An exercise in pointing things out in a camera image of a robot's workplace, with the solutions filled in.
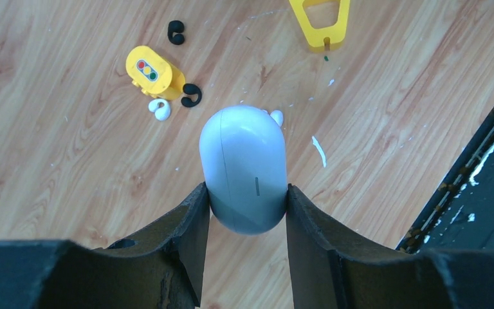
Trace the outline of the white earbud table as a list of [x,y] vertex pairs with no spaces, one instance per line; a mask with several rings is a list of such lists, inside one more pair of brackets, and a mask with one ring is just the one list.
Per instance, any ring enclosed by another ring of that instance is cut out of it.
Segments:
[[279,127],[281,127],[284,123],[284,114],[281,112],[281,110],[273,110],[272,112],[269,112],[266,109],[263,109],[263,112],[268,114],[274,121],[277,123]]

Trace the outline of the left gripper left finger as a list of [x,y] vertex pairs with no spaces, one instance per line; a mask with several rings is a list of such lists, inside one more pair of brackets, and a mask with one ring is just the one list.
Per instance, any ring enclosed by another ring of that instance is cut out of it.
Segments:
[[195,308],[209,214],[200,183],[177,207],[107,248],[0,240],[0,308]]

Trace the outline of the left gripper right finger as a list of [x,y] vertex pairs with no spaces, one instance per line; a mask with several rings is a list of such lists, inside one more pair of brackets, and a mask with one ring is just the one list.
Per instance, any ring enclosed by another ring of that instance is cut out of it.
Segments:
[[286,204],[295,308],[494,308],[494,250],[407,254],[358,234],[295,185]]

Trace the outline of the white earbud charging case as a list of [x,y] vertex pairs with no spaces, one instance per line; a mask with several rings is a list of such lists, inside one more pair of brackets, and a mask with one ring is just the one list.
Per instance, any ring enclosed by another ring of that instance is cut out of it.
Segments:
[[199,155],[217,220],[244,235],[263,234],[286,212],[286,144],[263,110],[229,106],[211,116],[199,138]]

